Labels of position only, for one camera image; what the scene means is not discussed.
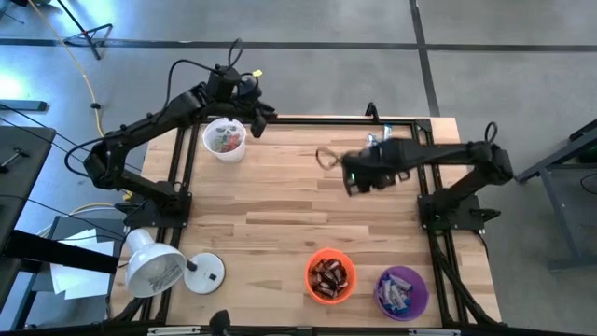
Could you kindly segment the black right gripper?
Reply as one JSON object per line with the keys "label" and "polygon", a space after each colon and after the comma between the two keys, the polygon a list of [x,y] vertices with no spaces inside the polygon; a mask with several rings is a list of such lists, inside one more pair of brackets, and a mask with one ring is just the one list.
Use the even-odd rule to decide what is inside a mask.
{"label": "black right gripper", "polygon": [[341,155],[342,180],[349,196],[369,193],[369,187],[386,189],[410,178],[406,164],[409,139],[390,138],[360,151]]}

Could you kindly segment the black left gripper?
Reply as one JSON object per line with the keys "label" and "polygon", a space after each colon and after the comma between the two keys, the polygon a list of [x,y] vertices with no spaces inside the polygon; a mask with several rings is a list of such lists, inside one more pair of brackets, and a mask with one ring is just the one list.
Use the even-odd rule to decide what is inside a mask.
{"label": "black left gripper", "polygon": [[267,121],[276,119],[275,108],[259,102],[261,90],[253,73],[239,73],[232,66],[216,67],[206,84],[205,117],[254,117],[250,131],[260,138]]}

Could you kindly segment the white skull bucket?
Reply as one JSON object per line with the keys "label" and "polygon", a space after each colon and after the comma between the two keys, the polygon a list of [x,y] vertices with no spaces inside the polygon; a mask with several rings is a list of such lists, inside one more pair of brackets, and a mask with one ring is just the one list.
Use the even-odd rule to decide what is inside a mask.
{"label": "white skull bucket", "polygon": [[[243,140],[236,149],[231,152],[223,153],[222,146],[213,147],[212,145],[213,137],[217,133],[224,133],[227,136],[226,142],[230,141],[229,138],[236,133],[241,133],[243,135]],[[236,163],[243,159],[246,152],[245,139],[246,129],[236,119],[216,119],[206,126],[202,134],[202,140],[207,150],[214,154],[218,160],[225,163]]]}

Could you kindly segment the orange pumpkin bucket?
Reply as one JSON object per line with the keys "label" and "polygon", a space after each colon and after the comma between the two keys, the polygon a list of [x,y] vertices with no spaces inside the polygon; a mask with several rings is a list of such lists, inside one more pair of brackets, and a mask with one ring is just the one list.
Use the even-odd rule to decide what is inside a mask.
{"label": "orange pumpkin bucket", "polygon": [[[326,300],[325,298],[320,297],[314,291],[316,287],[320,286],[315,286],[312,283],[312,278],[315,276],[315,274],[311,274],[310,270],[321,259],[325,259],[327,262],[329,262],[331,259],[339,260],[342,264],[341,269],[340,271],[336,271],[334,273],[342,273],[346,276],[347,286],[336,287],[332,278],[334,273],[327,270],[324,274],[321,274],[329,282],[330,288],[337,292],[337,297],[332,300]],[[316,251],[307,261],[304,279],[307,291],[315,301],[318,301],[322,304],[333,305],[346,301],[353,294],[357,282],[357,273],[352,260],[347,255],[337,249],[326,247]]]}

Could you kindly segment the purple plastic bucket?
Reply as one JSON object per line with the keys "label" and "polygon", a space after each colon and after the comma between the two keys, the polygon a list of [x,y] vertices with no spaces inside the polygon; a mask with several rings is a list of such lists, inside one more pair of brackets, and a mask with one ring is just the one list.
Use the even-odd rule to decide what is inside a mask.
{"label": "purple plastic bucket", "polygon": [[[390,279],[390,274],[398,276],[412,284],[412,291],[404,291],[398,288]],[[378,295],[380,294],[382,280],[389,280],[392,287],[396,287],[405,295],[404,301],[408,306],[405,311],[396,311],[393,303],[393,307],[390,310],[385,310],[380,305]],[[429,301],[429,292],[423,278],[414,270],[406,266],[393,266],[383,271],[380,275],[373,289],[373,298],[384,315],[396,321],[411,321],[420,317],[426,310]]]}

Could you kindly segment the white desk lamp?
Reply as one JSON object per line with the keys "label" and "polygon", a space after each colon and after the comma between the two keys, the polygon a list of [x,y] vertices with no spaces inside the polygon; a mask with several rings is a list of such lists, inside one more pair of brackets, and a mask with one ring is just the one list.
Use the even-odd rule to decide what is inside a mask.
{"label": "white desk lamp", "polygon": [[225,264],[216,254],[200,253],[188,259],[177,248],[156,242],[144,229],[131,231],[125,243],[132,252],[125,285],[135,298],[154,297],[180,279],[190,291],[206,295],[225,280]]}

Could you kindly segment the black tripod stand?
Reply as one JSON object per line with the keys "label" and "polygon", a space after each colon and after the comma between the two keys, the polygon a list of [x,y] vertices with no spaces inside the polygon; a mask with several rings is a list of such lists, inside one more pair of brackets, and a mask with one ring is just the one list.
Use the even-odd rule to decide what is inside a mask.
{"label": "black tripod stand", "polygon": [[78,29],[78,33],[69,37],[63,38],[62,42],[66,46],[72,47],[88,47],[97,61],[102,59],[99,48],[105,46],[105,40],[109,37],[112,29],[112,23],[107,23],[94,28],[86,29],[66,6],[62,0],[56,0],[66,15],[71,19]]}

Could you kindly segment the grey metal table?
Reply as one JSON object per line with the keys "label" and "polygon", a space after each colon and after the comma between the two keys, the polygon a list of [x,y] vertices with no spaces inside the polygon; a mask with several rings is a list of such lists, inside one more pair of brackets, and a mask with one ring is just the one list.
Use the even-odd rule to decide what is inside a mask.
{"label": "grey metal table", "polygon": [[587,233],[597,230],[597,119],[573,132],[568,143],[515,175],[523,184],[541,179],[554,211],[555,220],[570,256],[548,263],[548,270],[560,273],[580,268],[597,268],[597,245],[591,247]]}

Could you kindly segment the dark grey board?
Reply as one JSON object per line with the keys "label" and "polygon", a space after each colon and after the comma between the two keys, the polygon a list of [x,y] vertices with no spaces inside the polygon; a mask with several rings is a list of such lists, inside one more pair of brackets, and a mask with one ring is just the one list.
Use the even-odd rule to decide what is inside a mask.
{"label": "dark grey board", "polygon": [[48,238],[65,240],[67,243],[83,242],[78,236],[81,232],[91,230],[97,242],[124,240],[124,227],[119,219],[55,217]]}

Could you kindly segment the black side table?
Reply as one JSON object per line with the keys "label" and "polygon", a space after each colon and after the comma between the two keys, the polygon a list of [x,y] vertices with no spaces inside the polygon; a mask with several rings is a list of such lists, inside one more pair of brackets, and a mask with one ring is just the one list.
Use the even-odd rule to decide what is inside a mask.
{"label": "black side table", "polygon": [[14,154],[14,147],[30,154],[16,159],[8,173],[0,174],[0,247],[17,225],[55,136],[52,128],[0,126],[0,163]]}

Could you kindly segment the white paper sheets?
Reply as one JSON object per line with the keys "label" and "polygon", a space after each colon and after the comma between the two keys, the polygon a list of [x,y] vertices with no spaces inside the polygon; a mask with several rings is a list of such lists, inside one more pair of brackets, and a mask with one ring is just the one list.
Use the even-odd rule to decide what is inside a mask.
{"label": "white paper sheets", "polygon": [[[61,243],[112,255],[114,242],[99,242],[95,229],[81,231],[61,240]],[[66,300],[106,295],[111,274],[50,264],[51,281],[55,294],[64,293]]]}

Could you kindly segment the black table beam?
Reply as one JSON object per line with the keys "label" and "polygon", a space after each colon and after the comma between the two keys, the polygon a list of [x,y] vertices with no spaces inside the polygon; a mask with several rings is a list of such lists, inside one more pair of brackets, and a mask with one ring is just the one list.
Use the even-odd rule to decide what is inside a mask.
{"label": "black table beam", "polygon": [[111,252],[103,254],[24,231],[13,231],[0,247],[0,255],[110,274],[114,274],[118,266],[118,259]]}

